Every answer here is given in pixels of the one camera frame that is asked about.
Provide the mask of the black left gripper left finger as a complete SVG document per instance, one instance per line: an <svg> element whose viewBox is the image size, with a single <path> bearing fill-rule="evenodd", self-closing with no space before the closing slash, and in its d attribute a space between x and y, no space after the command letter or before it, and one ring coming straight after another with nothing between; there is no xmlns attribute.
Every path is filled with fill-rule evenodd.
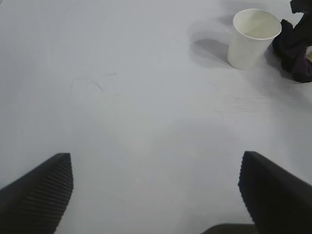
<svg viewBox="0 0 312 234"><path fill-rule="evenodd" d="M0 190L2 234L53 234L73 192L70 153L58 153Z"/></svg>

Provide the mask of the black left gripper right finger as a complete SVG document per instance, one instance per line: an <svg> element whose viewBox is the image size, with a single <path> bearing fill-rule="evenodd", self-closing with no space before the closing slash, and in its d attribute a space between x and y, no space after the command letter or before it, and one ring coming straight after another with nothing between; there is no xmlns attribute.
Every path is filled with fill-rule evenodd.
<svg viewBox="0 0 312 234"><path fill-rule="evenodd" d="M260 234L310 234L312 187L263 155L246 151L238 182Z"/></svg>

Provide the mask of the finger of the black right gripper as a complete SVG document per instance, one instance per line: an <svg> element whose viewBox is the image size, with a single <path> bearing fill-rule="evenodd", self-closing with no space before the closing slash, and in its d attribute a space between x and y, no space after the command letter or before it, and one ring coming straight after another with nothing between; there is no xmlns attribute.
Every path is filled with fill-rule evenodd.
<svg viewBox="0 0 312 234"><path fill-rule="evenodd" d="M297 35L312 36L312 1L311 0L292 0L290 2L292 13L303 13L294 31Z"/></svg>

